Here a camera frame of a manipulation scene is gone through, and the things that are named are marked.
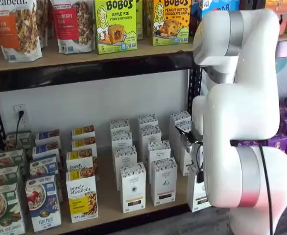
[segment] black cable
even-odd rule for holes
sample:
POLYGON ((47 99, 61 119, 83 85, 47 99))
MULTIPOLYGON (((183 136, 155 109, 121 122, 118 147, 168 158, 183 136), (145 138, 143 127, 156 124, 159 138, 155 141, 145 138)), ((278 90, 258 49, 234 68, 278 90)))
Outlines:
POLYGON ((269 178, 267 175, 265 158, 264 158, 262 146, 259 146, 259 149, 261 152, 261 158, 262 158, 263 170, 264 170, 264 176, 265 176, 265 183, 266 183, 266 190, 267 190, 267 199, 268 199, 268 203, 269 203, 270 235, 273 235, 272 199, 271 199, 270 184, 269 184, 269 178))
POLYGON ((23 116, 24 116, 24 111, 23 110, 19 111, 18 112, 18 121, 17 121, 17 126, 16 126, 16 133, 15 133, 15 146, 14 146, 15 149, 16 149, 16 145, 17 145, 18 126, 20 125, 20 121, 21 121, 23 116))

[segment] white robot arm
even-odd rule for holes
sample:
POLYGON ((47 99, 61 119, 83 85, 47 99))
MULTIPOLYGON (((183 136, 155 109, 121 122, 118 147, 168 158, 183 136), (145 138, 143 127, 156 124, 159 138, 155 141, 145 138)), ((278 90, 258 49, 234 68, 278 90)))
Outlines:
MULTIPOLYGON (((268 197, 258 147, 230 140, 264 140, 279 127, 275 49, 279 34, 271 10, 213 11, 194 39, 194 59, 216 83, 192 105, 192 131, 203 136, 204 180, 213 206, 231 208, 236 235, 268 235, 268 197)), ((287 155, 264 147, 273 230, 287 206, 287 155)))

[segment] yellow bobo's box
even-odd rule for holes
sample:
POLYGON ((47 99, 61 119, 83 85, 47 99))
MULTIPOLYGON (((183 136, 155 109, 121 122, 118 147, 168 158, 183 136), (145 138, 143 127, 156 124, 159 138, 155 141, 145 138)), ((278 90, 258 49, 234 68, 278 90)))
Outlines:
POLYGON ((99 54, 137 49, 135 0, 95 0, 99 54))
POLYGON ((153 0, 153 45, 188 42, 191 0, 153 0))

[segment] floor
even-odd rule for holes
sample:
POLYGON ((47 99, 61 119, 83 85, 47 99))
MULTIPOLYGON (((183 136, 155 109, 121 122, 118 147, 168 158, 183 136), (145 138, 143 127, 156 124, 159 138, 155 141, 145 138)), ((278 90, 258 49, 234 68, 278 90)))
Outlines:
MULTIPOLYGON (((227 209, 207 208, 111 235, 224 235, 227 233, 228 216, 227 209)), ((287 208, 275 234, 287 235, 287 208)))

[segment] white wall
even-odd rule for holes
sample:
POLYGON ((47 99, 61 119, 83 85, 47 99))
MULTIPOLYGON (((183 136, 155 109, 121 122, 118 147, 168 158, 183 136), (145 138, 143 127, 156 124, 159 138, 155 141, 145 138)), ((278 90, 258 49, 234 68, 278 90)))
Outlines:
POLYGON ((134 130, 137 116, 155 113, 167 135, 169 114, 186 109, 186 94, 187 72, 165 72, 3 92, 0 113, 5 132, 15 132, 13 105, 25 103, 31 131, 61 129, 66 150, 72 128, 93 124, 102 147, 110 145, 109 121, 118 118, 130 118, 134 130))

